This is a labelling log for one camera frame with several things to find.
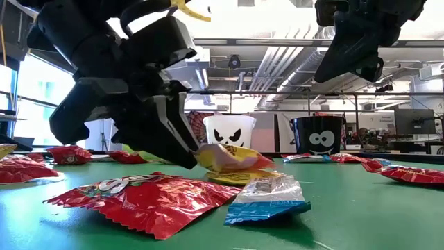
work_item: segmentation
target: green table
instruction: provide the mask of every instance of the green table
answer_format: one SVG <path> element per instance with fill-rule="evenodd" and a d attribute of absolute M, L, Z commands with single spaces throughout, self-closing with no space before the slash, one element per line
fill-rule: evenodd
<path fill-rule="evenodd" d="M 440 165 L 404 164 L 444 169 Z M 444 248 L 443 191 L 401 185 L 369 174 L 360 165 L 284 165 L 282 171 L 301 182 L 305 199 L 312 204 L 309 212 L 290 217 L 281 225 L 224 226 L 228 206 L 223 206 L 165 241 L 130 231 L 96 211 L 60 208 L 42 200 L 108 178 L 154 171 L 201 178 L 204 169 L 116 163 L 54 168 L 64 172 L 67 179 L 46 185 L 0 186 L 0 249 Z"/>

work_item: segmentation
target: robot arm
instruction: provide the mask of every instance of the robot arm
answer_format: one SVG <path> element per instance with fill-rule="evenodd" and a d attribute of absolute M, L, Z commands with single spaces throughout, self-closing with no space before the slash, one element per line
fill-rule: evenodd
<path fill-rule="evenodd" d="M 378 47 L 399 38 L 401 26 L 416 20 L 426 0 L 318 0 L 317 22 L 336 35 L 314 79 L 319 83 L 351 72 L 370 82 L 382 74 Z"/>
<path fill-rule="evenodd" d="M 164 81 L 158 74 L 196 55 L 185 25 L 167 16 L 132 34 L 127 25 L 144 15 L 167 10 L 169 0 L 23 0 L 38 10 L 28 36 L 33 49 L 58 51 L 76 73 L 76 84 L 50 118 L 63 144 L 89 137 L 85 122 L 113 118 L 113 142 L 144 150 L 192 168 L 198 142 L 184 115 L 191 86 Z M 120 17 L 129 38 L 106 20 Z"/>

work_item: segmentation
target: window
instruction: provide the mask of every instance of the window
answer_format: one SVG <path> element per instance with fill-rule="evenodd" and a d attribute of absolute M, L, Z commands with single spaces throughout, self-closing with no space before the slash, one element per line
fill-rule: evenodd
<path fill-rule="evenodd" d="M 26 56 L 20 64 L 19 96 L 60 104 L 74 86 L 71 74 L 33 56 Z M 33 101 L 19 100 L 14 136 L 35 138 L 34 145 L 61 145 L 49 128 L 54 107 Z"/>
<path fill-rule="evenodd" d="M 61 145 L 49 128 L 49 118 L 54 110 L 32 101 L 19 101 L 14 136 L 35 138 L 34 145 Z"/>
<path fill-rule="evenodd" d="M 12 69 L 0 65 L 0 90 L 11 91 Z"/>
<path fill-rule="evenodd" d="M 18 95 L 60 104 L 74 86 L 72 75 L 36 57 L 20 64 Z"/>

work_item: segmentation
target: yellow snack bag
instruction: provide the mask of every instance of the yellow snack bag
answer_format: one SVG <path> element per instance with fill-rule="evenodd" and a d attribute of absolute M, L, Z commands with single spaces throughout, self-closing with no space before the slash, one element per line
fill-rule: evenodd
<path fill-rule="evenodd" d="M 253 178 L 278 177 L 282 174 L 263 170 L 244 170 L 231 173 L 206 173 L 206 177 L 213 181 L 219 181 L 230 185 L 247 185 Z"/>
<path fill-rule="evenodd" d="M 218 173 L 275 166 L 255 150 L 226 144 L 203 144 L 196 152 L 196 159 L 202 167 Z"/>
<path fill-rule="evenodd" d="M 15 148 L 17 148 L 16 144 L 0 144 L 0 159 L 14 151 Z"/>

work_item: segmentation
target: white and blue wrapper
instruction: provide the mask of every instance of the white and blue wrapper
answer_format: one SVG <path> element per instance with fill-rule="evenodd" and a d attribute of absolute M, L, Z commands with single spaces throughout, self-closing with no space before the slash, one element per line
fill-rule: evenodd
<path fill-rule="evenodd" d="M 293 176 L 255 178 L 228 207 L 225 225 L 261 221 L 282 213 L 303 213 L 311 209 Z"/>

